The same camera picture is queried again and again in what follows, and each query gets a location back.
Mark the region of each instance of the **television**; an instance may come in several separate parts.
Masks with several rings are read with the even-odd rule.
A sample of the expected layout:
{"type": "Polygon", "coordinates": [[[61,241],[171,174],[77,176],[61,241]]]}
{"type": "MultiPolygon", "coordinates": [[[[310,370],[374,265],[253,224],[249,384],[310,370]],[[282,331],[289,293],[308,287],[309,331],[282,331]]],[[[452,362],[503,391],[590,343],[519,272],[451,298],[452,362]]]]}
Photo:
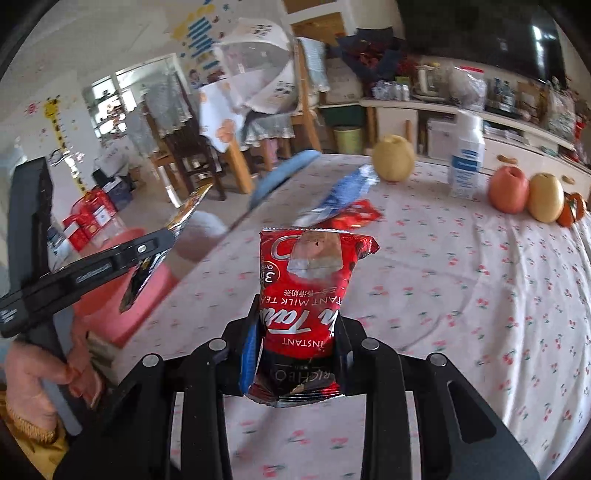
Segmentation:
{"type": "Polygon", "coordinates": [[[524,0],[398,0],[409,53],[467,60],[565,86],[550,14],[524,0]]]}

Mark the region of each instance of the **apple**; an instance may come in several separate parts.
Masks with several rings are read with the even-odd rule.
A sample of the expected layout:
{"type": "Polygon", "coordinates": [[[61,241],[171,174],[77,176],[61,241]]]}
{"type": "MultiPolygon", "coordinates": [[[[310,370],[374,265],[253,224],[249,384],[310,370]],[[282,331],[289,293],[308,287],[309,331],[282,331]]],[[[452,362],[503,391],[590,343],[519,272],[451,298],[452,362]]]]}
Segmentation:
{"type": "Polygon", "coordinates": [[[491,205],[504,213],[520,213],[525,208],[530,192],[530,182],[520,169],[514,166],[499,168],[488,186],[491,205]]]}
{"type": "Polygon", "coordinates": [[[537,173],[530,178],[527,209],[542,223],[552,223],[564,208],[564,190],[560,181],[550,173],[537,173]]]}

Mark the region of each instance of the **green bucket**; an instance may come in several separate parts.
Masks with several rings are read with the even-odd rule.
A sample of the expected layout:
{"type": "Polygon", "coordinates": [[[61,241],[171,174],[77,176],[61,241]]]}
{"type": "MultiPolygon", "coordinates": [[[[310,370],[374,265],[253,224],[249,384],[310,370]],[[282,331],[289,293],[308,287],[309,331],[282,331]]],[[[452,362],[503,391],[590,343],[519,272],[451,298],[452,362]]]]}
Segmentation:
{"type": "Polygon", "coordinates": [[[363,130],[360,127],[334,127],[337,150],[343,155],[363,155],[363,130]]]}

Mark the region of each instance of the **red apple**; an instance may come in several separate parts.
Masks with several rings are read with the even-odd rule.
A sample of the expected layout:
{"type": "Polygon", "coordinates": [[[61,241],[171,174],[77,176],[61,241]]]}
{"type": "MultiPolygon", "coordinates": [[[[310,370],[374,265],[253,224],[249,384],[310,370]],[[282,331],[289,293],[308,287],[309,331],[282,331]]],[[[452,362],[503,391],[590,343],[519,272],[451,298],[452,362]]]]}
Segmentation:
{"type": "Polygon", "coordinates": [[[504,213],[520,213],[527,204],[530,183],[525,174],[514,166],[499,168],[488,187],[491,205],[504,213]]]}

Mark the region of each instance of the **yellow sleeve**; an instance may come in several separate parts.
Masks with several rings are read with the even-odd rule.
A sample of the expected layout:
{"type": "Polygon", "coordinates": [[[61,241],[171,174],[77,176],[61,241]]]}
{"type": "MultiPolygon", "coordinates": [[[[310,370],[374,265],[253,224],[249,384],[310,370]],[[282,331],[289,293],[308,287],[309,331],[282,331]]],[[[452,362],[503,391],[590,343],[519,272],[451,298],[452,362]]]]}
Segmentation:
{"type": "Polygon", "coordinates": [[[51,480],[53,473],[56,471],[57,465],[68,450],[66,441],[66,431],[63,425],[58,422],[56,439],[53,443],[44,445],[35,440],[31,440],[21,430],[19,430],[7,412],[6,407],[6,392],[0,391],[0,418],[12,433],[12,436],[17,441],[23,453],[27,456],[29,461],[35,466],[37,470],[45,477],[46,480],[51,480]]]}

